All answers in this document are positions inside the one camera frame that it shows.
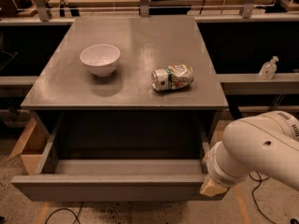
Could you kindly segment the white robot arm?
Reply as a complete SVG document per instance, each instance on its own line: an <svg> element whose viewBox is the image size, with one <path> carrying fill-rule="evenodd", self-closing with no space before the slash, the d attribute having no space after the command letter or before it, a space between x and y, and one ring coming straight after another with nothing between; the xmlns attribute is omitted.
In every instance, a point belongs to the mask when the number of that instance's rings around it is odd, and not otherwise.
<svg viewBox="0 0 299 224"><path fill-rule="evenodd" d="M284 111L237 119L205 156L200 193L223 194L256 171L299 190L299 120Z"/></svg>

